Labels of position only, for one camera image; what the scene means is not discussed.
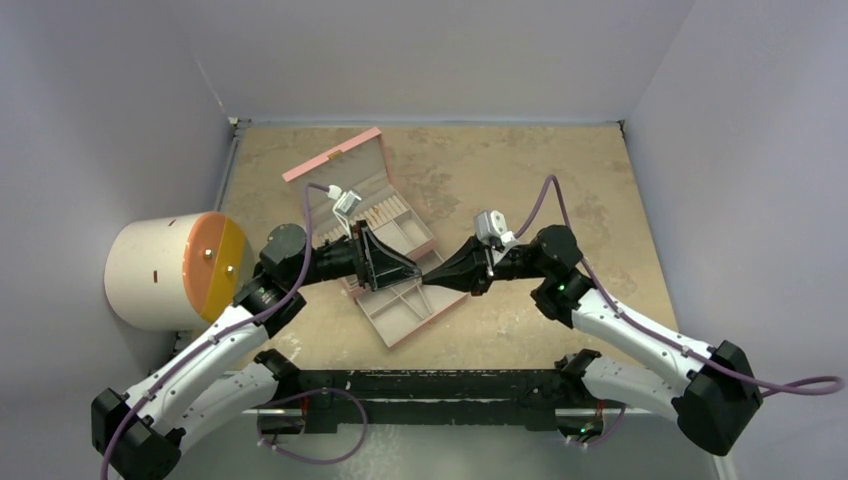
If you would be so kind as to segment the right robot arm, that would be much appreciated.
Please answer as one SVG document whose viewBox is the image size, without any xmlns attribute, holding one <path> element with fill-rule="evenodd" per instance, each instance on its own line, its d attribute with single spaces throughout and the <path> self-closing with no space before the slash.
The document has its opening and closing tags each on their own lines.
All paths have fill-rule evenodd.
<svg viewBox="0 0 848 480">
<path fill-rule="evenodd" d="M 495 281 L 541 279 L 530 296 L 544 317 L 641 364 L 617 367 L 592 354 L 581 366 L 568 367 L 561 392 L 569 404 L 584 407 L 597 398 L 648 410 L 675 422 L 702 450 L 727 455 L 763 403 L 747 381 L 753 370 L 746 353 L 728 340 L 712 346 L 673 332 L 624 305 L 578 269 L 582 258 L 565 225 L 545 227 L 530 243 L 501 250 L 471 236 L 422 281 L 480 296 Z"/>
</svg>

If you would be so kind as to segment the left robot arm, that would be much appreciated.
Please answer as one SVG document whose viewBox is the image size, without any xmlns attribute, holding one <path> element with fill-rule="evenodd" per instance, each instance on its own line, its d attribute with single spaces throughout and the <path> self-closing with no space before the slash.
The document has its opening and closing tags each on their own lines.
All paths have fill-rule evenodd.
<svg viewBox="0 0 848 480">
<path fill-rule="evenodd" d="M 305 228 L 270 234 L 253 276 L 221 295 L 203 336 L 123 393 L 108 388 L 92 403 L 92 440 L 101 478 L 163 479 L 203 437 L 243 411 L 268 403 L 284 409 L 299 392 L 299 370 L 274 349 L 231 377 L 235 360 L 271 339 L 305 307 L 302 286 L 357 275 L 372 290 L 418 279 L 422 272 L 360 222 L 349 236 L 313 247 Z"/>
</svg>

